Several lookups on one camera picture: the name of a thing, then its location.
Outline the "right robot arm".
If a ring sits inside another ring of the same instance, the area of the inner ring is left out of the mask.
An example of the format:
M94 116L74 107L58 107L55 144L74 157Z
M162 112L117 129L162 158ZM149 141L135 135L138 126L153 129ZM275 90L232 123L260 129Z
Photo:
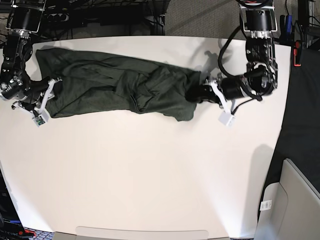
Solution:
M53 89L61 78L49 76L31 80L26 63L33 54L31 35L38 33L46 10L45 0L13 0L6 28L11 31L3 44L3 63L0 69L0 98L15 99L13 109L21 109L36 119L45 111Z

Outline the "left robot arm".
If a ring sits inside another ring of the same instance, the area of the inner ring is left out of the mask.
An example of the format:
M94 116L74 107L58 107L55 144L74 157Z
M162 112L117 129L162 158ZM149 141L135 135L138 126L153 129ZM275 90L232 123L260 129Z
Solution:
M219 104L247 98L261 102L278 87L278 64L273 33L278 30L272 0L239 0L239 25L220 49L217 63L220 77L208 77L197 88L194 100ZM238 32L245 36L246 72L233 75L224 68L223 56Z

